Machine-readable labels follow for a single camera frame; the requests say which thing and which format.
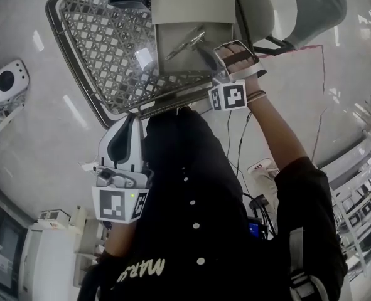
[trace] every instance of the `display screen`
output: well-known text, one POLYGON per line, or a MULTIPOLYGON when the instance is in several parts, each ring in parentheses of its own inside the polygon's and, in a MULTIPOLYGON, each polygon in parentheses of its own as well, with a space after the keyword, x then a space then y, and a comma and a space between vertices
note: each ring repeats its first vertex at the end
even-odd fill
POLYGON ((252 235, 256 236, 257 238, 260 238, 259 233, 259 225, 254 223, 249 223, 249 231, 252 235))

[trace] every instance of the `white floor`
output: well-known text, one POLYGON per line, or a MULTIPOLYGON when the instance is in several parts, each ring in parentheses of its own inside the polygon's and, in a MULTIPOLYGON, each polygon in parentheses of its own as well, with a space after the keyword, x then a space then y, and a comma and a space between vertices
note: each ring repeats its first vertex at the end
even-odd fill
MULTIPOLYGON (((317 164, 360 138, 362 128, 351 111, 371 93, 371 0, 347 2, 344 22, 311 41, 312 48, 262 60, 268 70, 260 80, 263 89, 317 164)), ((0 67, 21 58, 31 77, 25 109, 0 136, 0 188, 32 217, 45 209, 71 213, 78 204, 92 215, 90 187, 95 179, 80 163, 94 160, 105 130, 63 60, 45 3, 0 0, 0 67), (35 31, 43 51, 33 42, 35 31)), ((295 1, 272 3, 277 15, 274 35, 285 38, 295 23, 295 1)), ((227 150, 228 113, 203 116, 227 150)), ((234 164, 246 116, 247 111, 240 110, 230 121, 229 158, 234 164)), ((258 193, 246 169, 265 157, 270 157, 269 149, 252 119, 240 169, 253 195, 258 193)))

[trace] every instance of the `hand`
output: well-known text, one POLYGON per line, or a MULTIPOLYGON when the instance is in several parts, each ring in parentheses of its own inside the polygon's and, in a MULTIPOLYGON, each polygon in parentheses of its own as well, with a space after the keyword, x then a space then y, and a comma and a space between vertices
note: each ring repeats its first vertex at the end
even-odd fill
MULTIPOLYGON (((222 58, 226 58, 229 56, 232 56, 236 53, 239 53, 241 51, 244 51, 245 48, 240 45, 229 45, 228 48, 226 47, 221 47, 218 51, 217 54, 222 58)), ((251 58, 248 58, 247 60, 242 60, 237 63, 234 63, 233 65, 230 65, 227 67, 227 70, 230 73, 236 73, 238 71, 241 71, 245 68, 251 67, 252 65, 255 65, 254 60, 251 58)), ((258 76, 255 74, 253 76, 247 77, 245 79, 245 88, 247 90, 247 95, 257 92, 261 90, 258 84, 258 76)))

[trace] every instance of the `backpack strap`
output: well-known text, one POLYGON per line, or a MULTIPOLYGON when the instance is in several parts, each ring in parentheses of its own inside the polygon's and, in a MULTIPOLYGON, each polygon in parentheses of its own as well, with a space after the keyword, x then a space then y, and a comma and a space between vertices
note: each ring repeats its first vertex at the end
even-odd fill
POLYGON ((290 232, 290 295, 293 301, 329 301, 325 286, 303 267, 304 228, 290 232))

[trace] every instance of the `white button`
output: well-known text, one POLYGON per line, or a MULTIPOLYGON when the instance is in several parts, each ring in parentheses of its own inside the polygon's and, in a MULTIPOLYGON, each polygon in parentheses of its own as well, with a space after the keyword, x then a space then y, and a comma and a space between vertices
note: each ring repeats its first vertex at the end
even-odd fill
POLYGON ((196 260, 196 262, 198 263, 198 265, 204 265, 205 264, 205 259, 204 258, 199 258, 196 260))

